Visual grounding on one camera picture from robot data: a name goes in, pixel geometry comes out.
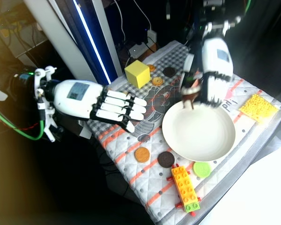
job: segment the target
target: table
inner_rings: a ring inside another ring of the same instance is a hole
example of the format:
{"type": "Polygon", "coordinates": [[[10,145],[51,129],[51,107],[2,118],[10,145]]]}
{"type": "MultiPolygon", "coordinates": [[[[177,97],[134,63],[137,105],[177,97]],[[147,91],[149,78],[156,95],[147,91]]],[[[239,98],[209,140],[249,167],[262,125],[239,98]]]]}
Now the table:
{"type": "Polygon", "coordinates": [[[233,95],[221,106],[235,124],[235,144],[227,156],[210,162],[213,171],[209,177],[196,177],[191,170],[193,162],[169,148],[161,129],[164,113],[181,100],[179,82],[187,53],[188,49],[185,46],[172,42],[156,55],[145,59],[146,64],[156,67],[151,76],[161,76],[164,79],[161,87],[154,87],[149,82],[143,88],[137,89],[123,78],[113,85],[115,90],[134,92],[148,103],[144,120],[134,122],[134,133],[129,134],[118,125],[92,120],[87,122],[92,133],[150,214],[152,221],[160,225],[195,224],[201,220],[248,168],[281,121],[281,103],[235,75],[230,87],[233,95]],[[175,68],[175,76],[165,77],[162,71],[166,67],[175,68]],[[238,111],[245,101],[256,93],[280,109],[267,127],[258,125],[238,111]],[[138,147],[146,147],[151,151],[148,162],[138,163],[135,160],[133,153],[138,147]],[[190,179],[197,195],[202,199],[201,209],[196,211],[195,217],[175,208],[180,199],[173,181],[166,180],[166,177],[171,176],[170,169],[161,167],[157,161],[158,155],[164,151],[173,153],[175,163],[184,165],[191,172],[190,179]]]}

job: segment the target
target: led light strip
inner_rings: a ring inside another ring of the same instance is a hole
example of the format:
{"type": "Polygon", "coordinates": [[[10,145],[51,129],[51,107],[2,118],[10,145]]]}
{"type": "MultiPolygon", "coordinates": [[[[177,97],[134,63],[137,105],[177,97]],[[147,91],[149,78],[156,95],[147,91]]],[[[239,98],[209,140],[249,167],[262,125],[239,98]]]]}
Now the led light strip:
{"type": "Polygon", "coordinates": [[[111,84],[111,81],[110,81],[110,79],[109,79],[109,76],[108,76],[107,71],[106,71],[106,69],[105,69],[105,66],[104,66],[104,64],[103,64],[103,61],[102,61],[102,59],[101,59],[101,56],[99,55],[98,49],[97,49],[97,47],[96,47],[96,45],[95,45],[95,43],[94,43],[94,41],[93,41],[92,35],[91,35],[90,30],[89,30],[89,28],[88,28],[88,26],[87,26],[87,23],[86,23],[86,21],[85,21],[85,18],[84,18],[84,16],[83,16],[83,13],[82,13],[80,7],[78,6],[76,0],[73,0],[73,2],[74,2],[74,4],[75,4],[76,10],[78,11],[78,14],[79,14],[80,19],[81,19],[81,21],[82,21],[82,23],[83,23],[83,26],[84,26],[84,28],[85,28],[85,30],[86,30],[86,33],[87,33],[87,35],[88,35],[88,38],[89,38],[89,40],[90,40],[90,42],[91,42],[91,44],[92,44],[92,47],[93,47],[93,49],[94,49],[94,52],[95,52],[95,54],[97,55],[97,58],[98,58],[98,60],[99,60],[99,63],[100,63],[101,66],[102,66],[102,69],[103,69],[103,71],[104,71],[105,77],[107,78],[108,83],[111,84]]]}

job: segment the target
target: round plate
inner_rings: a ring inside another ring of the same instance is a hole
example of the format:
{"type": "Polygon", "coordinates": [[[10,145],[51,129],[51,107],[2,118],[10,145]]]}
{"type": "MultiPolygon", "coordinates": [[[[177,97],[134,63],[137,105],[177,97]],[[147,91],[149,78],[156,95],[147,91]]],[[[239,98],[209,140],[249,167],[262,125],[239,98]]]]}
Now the round plate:
{"type": "Polygon", "coordinates": [[[182,157],[207,162],[226,155],[235,141],[235,127],[222,109],[194,104],[183,109],[183,103],[172,106],[164,116],[162,132],[168,145],[182,157]]]}

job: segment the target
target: yellow beads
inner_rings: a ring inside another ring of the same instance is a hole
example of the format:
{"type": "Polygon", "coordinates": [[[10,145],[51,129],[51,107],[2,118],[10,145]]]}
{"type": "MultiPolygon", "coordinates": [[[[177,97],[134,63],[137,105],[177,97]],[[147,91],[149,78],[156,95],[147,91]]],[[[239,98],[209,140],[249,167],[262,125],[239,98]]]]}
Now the yellow beads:
{"type": "Polygon", "coordinates": [[[276,107],[272,106],[264,98],[256,94],[253,95],[239,110],[259,123],[266,122],[268,118],[271,118],[278,112],[276,107]]]}

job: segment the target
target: lime green circle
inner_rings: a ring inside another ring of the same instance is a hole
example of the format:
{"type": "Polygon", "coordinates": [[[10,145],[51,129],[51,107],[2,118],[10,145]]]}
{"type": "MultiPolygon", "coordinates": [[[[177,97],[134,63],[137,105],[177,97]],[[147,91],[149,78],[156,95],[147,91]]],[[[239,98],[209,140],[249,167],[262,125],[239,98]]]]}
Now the lime green circle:
{"type": "Polygon", "coordinates": [[[208,177],[211,173],[211,167],[208,163],[195,162],[193,165],[193,171],[200,178],[208,177]]]}

